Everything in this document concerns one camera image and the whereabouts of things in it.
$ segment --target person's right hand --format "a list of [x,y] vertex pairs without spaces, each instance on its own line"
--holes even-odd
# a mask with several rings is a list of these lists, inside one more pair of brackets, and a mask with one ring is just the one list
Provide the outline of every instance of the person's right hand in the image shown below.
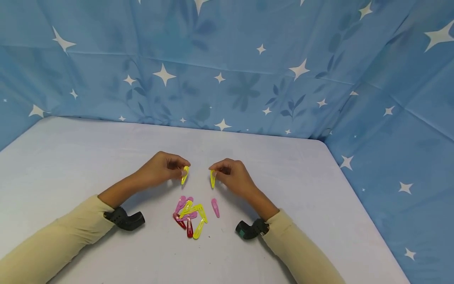
[[249,199],[260,192],[241,161],[224,159],[214,163],[209,169],[215,171],[213,174],[216,178],[231,192],[244,199]]

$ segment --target blue fabric backdrop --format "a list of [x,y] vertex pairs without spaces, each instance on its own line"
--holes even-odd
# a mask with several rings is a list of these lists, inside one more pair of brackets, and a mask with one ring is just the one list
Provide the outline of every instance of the blue fabric backdrop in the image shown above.
[[454,283],[453,23],[449,0],[4,0],[0,149],[48,115],[320,139],[409,280]]

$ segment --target pink hair clip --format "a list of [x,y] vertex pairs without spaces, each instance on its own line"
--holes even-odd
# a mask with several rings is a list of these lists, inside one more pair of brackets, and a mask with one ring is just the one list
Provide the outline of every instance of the pink hair clip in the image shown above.
[[194,211],[192,213],[186,214],[186,215],[183,216],[183,218],[178,218],[177,217],[177,222],[184,222],[187,219],[195,219],[195,218],[197,218],[197,211]]
[[180,197],[180,200],[178,201],[177,207],[175,208],[175,213],[178,213],[181,209],[183,209],[185,204],[186,204],[186,196],[182,195]]
[[213,207],[214,214],[216,214],[216,217],[219,218],[219,207],[217,206],[217,200],[216,198],[213,198],[211,200],[211,206]]

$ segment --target long sleeve shirt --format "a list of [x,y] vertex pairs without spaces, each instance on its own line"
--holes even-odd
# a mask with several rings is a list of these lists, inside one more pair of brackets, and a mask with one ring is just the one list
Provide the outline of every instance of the long sleeve shirt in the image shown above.
[[[96,243],[114,226],[104,212],[113,209],[94,195],[37,231],[0,260],[0,283],[49,281],[84,246]],[[270,230],[263,238],[298,283],[345,284],[329,259],[283,210],[268,223]]]

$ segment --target white table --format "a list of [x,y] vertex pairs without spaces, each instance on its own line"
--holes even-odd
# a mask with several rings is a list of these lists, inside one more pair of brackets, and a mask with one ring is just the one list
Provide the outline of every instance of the white table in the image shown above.
[[[207,168],[226,157],[244,162],[257,186],[325,252],[347,283],[409,283],[319,141],[56,117],[41,120],[0,152],[0,258],[159,150],[192,163],[185,188],[165,184],[132,197],[123,207],[129,214],[142,211],[145,226],[132,233],[113,229],[52,283],[293,281],[260,238],[246,242],[235,234],[237,223],[251,224],[255,213],[225,189],[211,190]],[[187,239],[172,219],[181,195],[204,205],[208,224],[199,240]]]

